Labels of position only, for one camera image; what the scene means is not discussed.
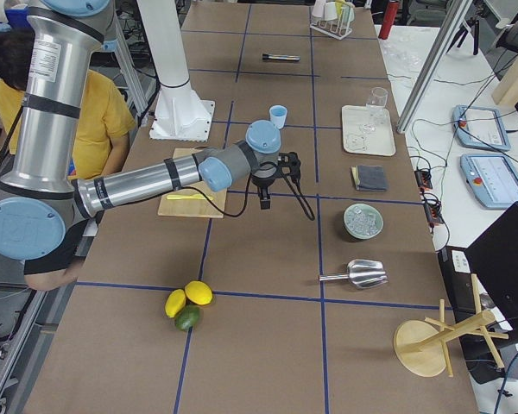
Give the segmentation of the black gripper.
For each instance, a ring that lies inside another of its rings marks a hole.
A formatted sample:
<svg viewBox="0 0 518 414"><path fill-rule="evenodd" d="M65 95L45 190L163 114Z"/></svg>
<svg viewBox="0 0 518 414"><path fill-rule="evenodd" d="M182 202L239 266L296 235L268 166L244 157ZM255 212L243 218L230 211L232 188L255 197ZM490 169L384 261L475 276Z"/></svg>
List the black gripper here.
<svg viewBox="0 0 518 414"><path fill-rule="evenodd" d="M269 187L277 179L284 179L292 193L300 193L300 165L296 152L279 153L276 161L264 161L259 169L251 174L251 181L256 186L262 210L270 209Z"/></svg>

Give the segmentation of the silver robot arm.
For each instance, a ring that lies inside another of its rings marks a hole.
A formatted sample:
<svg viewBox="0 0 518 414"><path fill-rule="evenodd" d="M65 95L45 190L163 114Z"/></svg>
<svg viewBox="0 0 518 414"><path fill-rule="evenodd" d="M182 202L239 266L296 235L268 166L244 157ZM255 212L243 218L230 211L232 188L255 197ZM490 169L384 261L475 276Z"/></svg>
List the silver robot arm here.
<svg viewBox="0 0 518 414"><path fill-rule="evenodd" d="M204 182L222 191L249 177L265 198L268 187L296 166L281 151L281 132L253 122L243 140L207 147L131 172L95 179L68 177L90 58L106 42L116 13L110 1L33 1L35 31L15 161L0 179L0 254L34 260L50 254L86 218Z"/></svg>

